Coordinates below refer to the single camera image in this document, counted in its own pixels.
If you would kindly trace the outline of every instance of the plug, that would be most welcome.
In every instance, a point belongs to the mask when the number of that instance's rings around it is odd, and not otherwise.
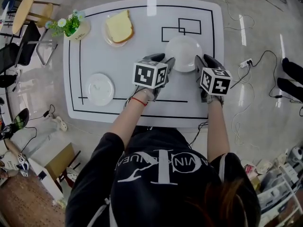
[[[244,67],[249,66],[249,64],[252,66],[252,59],[251,59],[251,58],[248,59],[248,60],[246,60],[246,61],[241,62],[241,63],[240,63],[240,67],[241,67],[241,68],[244,68]]]
[[[43,117],[46,117],[49,114],[49,110],[47,110],[44,114]]]

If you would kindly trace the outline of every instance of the toast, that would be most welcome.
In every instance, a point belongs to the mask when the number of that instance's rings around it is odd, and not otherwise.
[[[129,18],[129,10],[125,10],[106,20],[109,36],[114,43],[123,43],[134,35],[134,27]]]

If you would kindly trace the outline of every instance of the flower pot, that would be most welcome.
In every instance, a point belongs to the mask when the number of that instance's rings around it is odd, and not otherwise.
[[[87,20],[83,20],[80,23],[79,28],[71,36],[65,36],[65,38],[71,41],[80,41],[90,32],[90,23]]]

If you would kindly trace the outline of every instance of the red bracelet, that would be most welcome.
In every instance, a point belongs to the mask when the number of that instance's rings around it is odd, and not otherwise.
[[[144,107],[147,106],[147,104],[145,104],[144,102],[140,101],[139,99],[135,98],[135,97],[132,97],[131,99],[134,99],[134,100],[137,100],[138,102],[142,103],[144,105]]]

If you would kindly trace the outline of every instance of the potted plant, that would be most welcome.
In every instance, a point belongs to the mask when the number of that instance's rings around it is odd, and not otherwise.
[[[85,19],[85,13],[76,10],[67,19],[46,22],[45,27],[53,30],[52,36],[64,34],[67,39],[74,41],[80,41],[90,32],[90,23]]]

